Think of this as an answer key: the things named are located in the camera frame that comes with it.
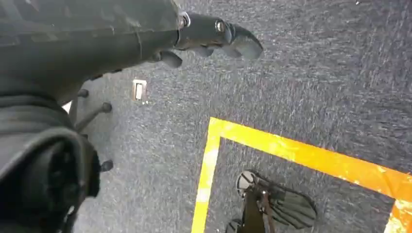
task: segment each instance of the bolt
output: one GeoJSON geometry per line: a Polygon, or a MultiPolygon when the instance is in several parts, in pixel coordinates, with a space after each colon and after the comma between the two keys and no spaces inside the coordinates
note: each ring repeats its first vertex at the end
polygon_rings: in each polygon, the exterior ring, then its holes
{"type": "Polygon", "coordinates": [[[224,32],[224,23],[221,20],[216,21],[215,28],[220,33],[224,32]]]}
{"type": "Polygon", "coordinates": [[[187,27],[189,25],[189,20],[184,15],[180,15],[178,19],[178,24],[180,29],[187,27]]]}

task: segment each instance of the chair wheel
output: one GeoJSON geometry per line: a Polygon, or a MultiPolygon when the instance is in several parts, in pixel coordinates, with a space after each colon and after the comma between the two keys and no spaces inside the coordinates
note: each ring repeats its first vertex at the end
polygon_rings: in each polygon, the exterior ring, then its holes
{"type": "Polygon", "coordinates": [[[102,105],[102,112],[103,113],[110,113],[113,110],[112,104],[109,102],[104,102],[102,105]]]}
{"type": "Polygon", "coordinates": [[[89,91],[86,89],[80,89],[80,91],[77,93],[77,96],[87,98],[89,96],[89,91]]]}
{"type": "Polygon", "coordinates": [[[110,171],[113,168],[113,160],[107,160],[104,161],[101,165],[100,165],[100,172],[106,172],[106,171],[110,171]]]}

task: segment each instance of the yellow floor marking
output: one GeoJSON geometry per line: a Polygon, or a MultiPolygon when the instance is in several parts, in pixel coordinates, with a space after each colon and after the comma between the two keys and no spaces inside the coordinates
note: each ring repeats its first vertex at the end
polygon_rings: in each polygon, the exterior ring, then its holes
{"type": "Polygon", "coordinates": [[[209,122],[192,233],[205,230],[221,137],[396,199],[384,233],[412,233],[412,176],[409,174],[213,117],[209,122]]]}

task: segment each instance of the black chair leg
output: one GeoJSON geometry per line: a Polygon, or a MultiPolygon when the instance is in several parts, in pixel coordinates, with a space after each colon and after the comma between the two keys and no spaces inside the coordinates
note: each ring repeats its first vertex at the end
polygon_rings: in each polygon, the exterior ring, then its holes
{"type": "Polygon", "coordinates": [[[100,113],[110,113],[112,111],[112,105],[108,102],[103,103],[100,108],[95,109],[91,113],[88,113],[84,119],[76,123],[75,128],[77,132],[81,132],[94,118],[100,113]]]}

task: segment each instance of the chair caster wheel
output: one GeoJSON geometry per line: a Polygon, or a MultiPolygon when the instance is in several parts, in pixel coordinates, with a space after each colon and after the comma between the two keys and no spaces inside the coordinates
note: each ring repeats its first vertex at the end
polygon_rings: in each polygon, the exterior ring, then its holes
{"type": "Polygon", "coordinates": [[[106,171],[110,171],[113,168],[113,160],[107,160],[104,161],[101,165],[100,165],[100,172],[106,172],[106,171]]]}
{"type": "Polygon", "coordinates": [[[86,89],[80,89],[80,91],[77,93],[77,96],[87,98],[89,97],[89,91],[86,89]]]}
{"type": "Polygon", "coordinates": [[[113,110],[112,104],[109,102],[104,102],[102,105],[103,113],[110,113],[113,110]]]}

